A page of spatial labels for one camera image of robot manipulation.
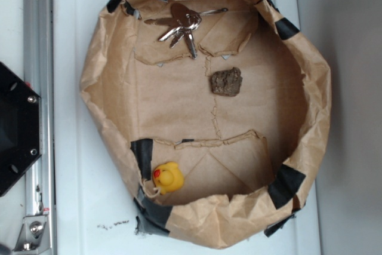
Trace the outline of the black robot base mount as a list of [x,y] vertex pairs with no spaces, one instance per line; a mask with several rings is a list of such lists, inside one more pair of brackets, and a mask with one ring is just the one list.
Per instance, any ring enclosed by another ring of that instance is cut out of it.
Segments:
[[1,196],[41,156],[40,99],[1,63]]

